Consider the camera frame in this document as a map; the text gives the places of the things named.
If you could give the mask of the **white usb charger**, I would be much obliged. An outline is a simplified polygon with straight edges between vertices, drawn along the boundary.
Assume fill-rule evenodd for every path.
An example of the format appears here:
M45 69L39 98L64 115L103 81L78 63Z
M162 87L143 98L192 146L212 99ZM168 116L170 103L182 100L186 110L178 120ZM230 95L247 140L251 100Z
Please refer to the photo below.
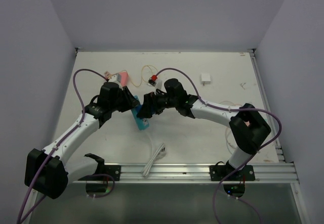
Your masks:
M200 81L201 81L202 85L211 84L211 82L212 82L211 75L209 73L201 73Z

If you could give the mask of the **dark blue plug adapter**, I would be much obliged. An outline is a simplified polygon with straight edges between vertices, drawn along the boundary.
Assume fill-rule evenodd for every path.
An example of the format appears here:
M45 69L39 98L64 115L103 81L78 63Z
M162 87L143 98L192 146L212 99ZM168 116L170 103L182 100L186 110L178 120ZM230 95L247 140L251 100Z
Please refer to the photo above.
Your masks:
M145 107L143 107L142 105L136 107L136 117L137 118L145 119L145 118L147 118L146 114L147 114L147 110Z

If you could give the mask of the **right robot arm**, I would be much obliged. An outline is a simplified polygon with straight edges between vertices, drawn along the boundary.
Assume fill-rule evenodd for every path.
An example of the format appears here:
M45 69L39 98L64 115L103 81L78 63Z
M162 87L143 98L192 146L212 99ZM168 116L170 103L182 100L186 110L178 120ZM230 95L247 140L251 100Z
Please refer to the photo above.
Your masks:
M203 103L198 96L188 94L175 78L164 83L166 91L156 89L144 95L137 113L140 119L151 118L164 109L175 108L180 115L193 119L205 119L227 126L236 141L236 149L226 162L225 173L232 180L243 175L245 162L257 153L271 133L270 126L251 104L221 110L219 104Z

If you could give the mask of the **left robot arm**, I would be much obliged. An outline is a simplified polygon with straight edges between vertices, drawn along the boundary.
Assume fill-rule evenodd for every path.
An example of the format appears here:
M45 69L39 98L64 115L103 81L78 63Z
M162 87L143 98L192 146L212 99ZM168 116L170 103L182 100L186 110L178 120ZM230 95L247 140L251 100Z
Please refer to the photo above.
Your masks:
M24 183L51 199L58 198L68 184L81 178L99 180L108 174L104 159L88 153L80 162L69 162L73 153L95 133L115 111L125 112L140 102L127 86L106 82L100 93L85 106L77 121L53 143L42 150L33 149L27 155Z

